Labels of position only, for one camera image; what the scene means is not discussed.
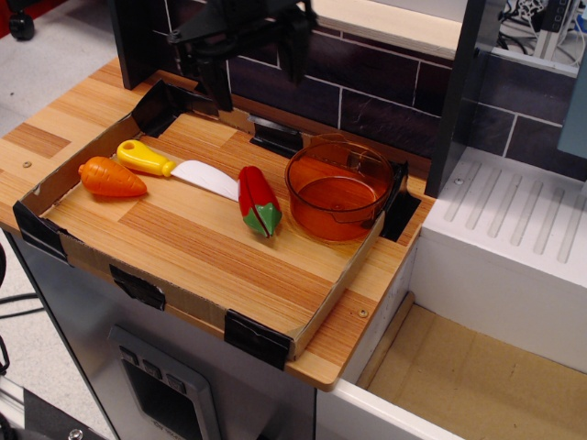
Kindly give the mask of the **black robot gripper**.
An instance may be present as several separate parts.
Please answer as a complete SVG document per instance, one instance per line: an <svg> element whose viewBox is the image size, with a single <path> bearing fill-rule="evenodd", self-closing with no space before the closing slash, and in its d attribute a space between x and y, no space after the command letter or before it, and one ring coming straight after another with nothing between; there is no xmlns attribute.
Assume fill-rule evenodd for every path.
<svg viewBox="0 0 587 440"><path fill-rule="evenodd" d="M198 78L217 108L231 112L225 61L274 44L288 80L299 83L316 25L310 1L208 1L168 41L181 63L197 62Z"/></svg>

